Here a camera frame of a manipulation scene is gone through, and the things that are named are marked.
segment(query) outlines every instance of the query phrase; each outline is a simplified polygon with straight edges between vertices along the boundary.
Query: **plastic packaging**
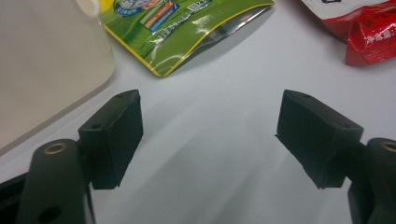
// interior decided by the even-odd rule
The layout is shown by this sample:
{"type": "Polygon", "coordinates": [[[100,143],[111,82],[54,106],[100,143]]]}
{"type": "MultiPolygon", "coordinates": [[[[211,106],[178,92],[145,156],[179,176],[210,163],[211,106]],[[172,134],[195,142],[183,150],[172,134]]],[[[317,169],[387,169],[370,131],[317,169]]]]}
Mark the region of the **plastic packaging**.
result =
{"type": "Polygon", "coordinates": [[[156,76],[166,77],[191,53],[230,35],[271,6],[272,0],[102,0],[106,29],[156,76]],[[226,23],[246,17],[233,27],[226,23]],[[218,28],[231,28],[216,32],[218,28]]]}
{"type": "Polygon", "coordinates": [[[396,0],[303,0],[346,42],[346,64],[361,66],[396,56],[396,0]]]}

